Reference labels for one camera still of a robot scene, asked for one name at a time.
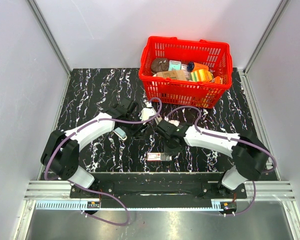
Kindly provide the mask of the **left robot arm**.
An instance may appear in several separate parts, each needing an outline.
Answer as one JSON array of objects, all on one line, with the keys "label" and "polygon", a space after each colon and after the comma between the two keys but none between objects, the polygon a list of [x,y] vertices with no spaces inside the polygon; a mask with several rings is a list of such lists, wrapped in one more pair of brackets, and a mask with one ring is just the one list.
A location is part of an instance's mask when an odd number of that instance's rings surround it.
[{"label": "left robot arm", "polygon": [[79,155],[83,148],[100,136],[126,128],[137,137],[147,128],[146,120],[156,114],[150,102],[140,112],[135,111],[138,103],[125,97],[120,103],[103,110],[96,117],[74,129],[54,130],[47,141],[40,162],[47,171],[52,171],[64,181],[81,186],[88,198],[97,195],[98,185],[87,170],[79,166]]}]

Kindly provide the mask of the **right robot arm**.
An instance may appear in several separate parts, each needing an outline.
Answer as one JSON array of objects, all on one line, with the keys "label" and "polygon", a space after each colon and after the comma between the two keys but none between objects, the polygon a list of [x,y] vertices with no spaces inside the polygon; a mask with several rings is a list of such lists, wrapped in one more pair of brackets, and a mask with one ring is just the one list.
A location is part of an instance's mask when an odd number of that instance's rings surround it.
[{"label": "right robot arm", "polygon": [[224,133],[190,123],[175,125],[166,120],[161,120],[155,130],[170,150],[181,146],[198,147],[230,157],[233,166],[225,171],[217,186],[223,198],[229,198],[246,181],[260,180],[266,171],[269,151],[252,132]]}]

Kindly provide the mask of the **small light blue stapler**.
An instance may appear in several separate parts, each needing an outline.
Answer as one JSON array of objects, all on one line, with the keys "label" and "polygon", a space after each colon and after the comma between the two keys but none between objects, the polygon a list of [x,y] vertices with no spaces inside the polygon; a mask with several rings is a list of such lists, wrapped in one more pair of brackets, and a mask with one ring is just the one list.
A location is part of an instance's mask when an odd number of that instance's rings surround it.
[{"label": "small light blue stapler", "polygon": [[122,140],[125,141],[127,139],[127,134],[126,132],[121,129],[120,127],[117,127],[116,129],[113,130],[113,132]]}]

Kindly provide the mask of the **staples box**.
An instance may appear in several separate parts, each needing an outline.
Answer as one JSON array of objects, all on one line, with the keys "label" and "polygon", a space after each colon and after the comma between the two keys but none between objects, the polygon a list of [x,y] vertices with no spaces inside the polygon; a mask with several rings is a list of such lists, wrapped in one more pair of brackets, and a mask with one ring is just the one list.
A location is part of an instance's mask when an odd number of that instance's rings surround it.
[{"label": "staples box", "polygon": [[147,153],[148,162],[169,162],[172,161],[172,157],[168,154],[161,152],[148,152]]}]

